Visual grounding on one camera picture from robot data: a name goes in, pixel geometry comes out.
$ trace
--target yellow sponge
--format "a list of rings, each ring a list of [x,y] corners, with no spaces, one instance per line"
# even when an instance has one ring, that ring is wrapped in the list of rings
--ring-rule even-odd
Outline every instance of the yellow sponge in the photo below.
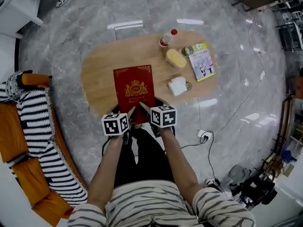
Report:
[[[175,67],[183,68],[186,66],[186,59],[175,49],[169,49],[166,52],[165,60]]]

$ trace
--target striped shirt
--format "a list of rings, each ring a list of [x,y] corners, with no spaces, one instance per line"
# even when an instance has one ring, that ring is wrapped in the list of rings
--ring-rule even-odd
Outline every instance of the striped shirt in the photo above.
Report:
[[[148,227],[151,225],[254,227],[253,215],[214,188],[204,188],[187,210],[177,186],[168,181],[142,181],[114,189],[105,213],[91,204],[80,204],[72,212],[68,227]]]

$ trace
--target black and white blanket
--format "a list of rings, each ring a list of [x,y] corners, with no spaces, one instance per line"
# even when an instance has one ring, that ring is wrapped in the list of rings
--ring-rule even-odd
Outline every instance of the black and white blanket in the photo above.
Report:
[[[14,101],[28,146],[28,158],[38,158],[49,188],[57,192],[72,207],[86,203],[87,191],[75,176],[55,143],[55,129],[48,88],[20,89],[17,72],[0,84],[0,102]],[[24,156],[9,162],[11,168]]]

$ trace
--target magazine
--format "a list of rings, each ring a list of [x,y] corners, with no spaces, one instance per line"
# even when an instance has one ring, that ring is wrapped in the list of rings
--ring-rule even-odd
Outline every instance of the magazine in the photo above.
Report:
[[[197,81],[202,81],[213,76],[214,64],[209,49],[202,49],[189,56]]]

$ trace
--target red book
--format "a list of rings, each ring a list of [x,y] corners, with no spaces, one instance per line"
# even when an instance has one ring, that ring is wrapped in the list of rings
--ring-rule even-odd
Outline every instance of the red book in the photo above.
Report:
[[[155,106],[152,66],[135,66],[114,70],[115,87],[121,113],[127,113],[136,106],[132,124],[148,122],[148,116],[139,102]]]

